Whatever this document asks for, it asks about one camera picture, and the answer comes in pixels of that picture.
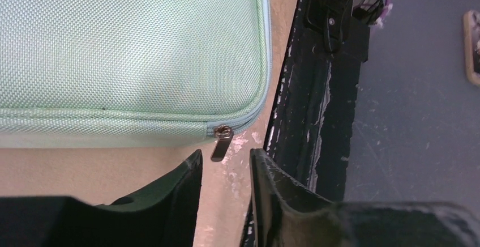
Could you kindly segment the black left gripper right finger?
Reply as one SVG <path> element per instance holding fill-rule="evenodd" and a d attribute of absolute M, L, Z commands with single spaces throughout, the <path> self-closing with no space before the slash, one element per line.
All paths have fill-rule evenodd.
<path fill-rule="evenodd" d="M 331 202 L 250 151 L 256 246 L 478 246 L 479 220 L 445 202 Z"/>

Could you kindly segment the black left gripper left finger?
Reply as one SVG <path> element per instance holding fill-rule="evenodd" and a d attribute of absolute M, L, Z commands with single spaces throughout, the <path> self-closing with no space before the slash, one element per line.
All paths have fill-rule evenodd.
<path fill-rule="evenodd" d="M 203 158 L 109 205 L 68 196 L 1 198 L 2 246 L 192 246 Z"/>

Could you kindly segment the mint green case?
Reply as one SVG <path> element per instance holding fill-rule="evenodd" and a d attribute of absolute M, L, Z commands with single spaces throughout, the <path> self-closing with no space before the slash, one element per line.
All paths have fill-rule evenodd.
<path fill-rule="evenodd" d="M 1 0 L 1 147 L 218 142 L 259 117 L 269 0 Z"/>

